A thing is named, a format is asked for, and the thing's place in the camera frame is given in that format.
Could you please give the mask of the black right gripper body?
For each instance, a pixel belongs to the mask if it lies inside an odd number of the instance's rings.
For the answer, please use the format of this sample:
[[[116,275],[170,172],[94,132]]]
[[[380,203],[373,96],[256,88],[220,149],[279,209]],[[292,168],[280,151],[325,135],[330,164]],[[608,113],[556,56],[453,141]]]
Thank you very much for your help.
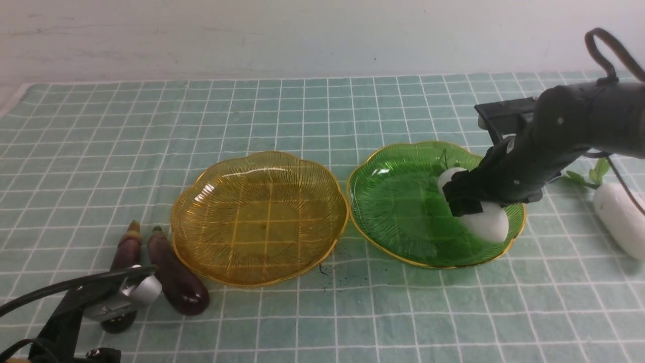
[[[589,151],[590,103],[580,87],[544,91],[523,133],[504,136],[470,171],[474,189],[467,199],[499,205],[538,200],[543,186]]]

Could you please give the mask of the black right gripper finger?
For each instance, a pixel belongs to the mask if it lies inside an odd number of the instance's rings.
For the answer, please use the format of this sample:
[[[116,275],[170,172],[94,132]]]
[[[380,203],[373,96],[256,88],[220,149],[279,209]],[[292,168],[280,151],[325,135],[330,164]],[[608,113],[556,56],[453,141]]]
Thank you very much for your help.
[[[474,182],[469,170],[445,170],[442,173],[442,195],[445,200],[467,199],[473,189]]]
[[[477,200],[453,199],[448,202],[448,206],[454,217],[481,214],[484,212],[481,202]]]

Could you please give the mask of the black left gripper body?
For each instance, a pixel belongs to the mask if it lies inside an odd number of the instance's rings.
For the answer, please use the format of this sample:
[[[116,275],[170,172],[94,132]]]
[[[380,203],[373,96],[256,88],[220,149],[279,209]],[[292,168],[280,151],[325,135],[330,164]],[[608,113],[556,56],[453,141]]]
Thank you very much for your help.
[[[65,292],[39,335],[30,341],[30,362],[73,362],[84,310],[131,277],[155,275],[155,266],[132,266],[122,270],[92,274],[53,285],[55,293]]]

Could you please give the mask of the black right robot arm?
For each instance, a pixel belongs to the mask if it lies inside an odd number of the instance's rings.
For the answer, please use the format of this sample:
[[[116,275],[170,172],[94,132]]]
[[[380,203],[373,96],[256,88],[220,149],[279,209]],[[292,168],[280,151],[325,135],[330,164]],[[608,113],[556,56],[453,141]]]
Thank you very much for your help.
[[[538,97],[476,105],[493,145],[442,188],[455,217],[542,198],[542,189],[595,149],[643,159],[642,83],[558,85]]]

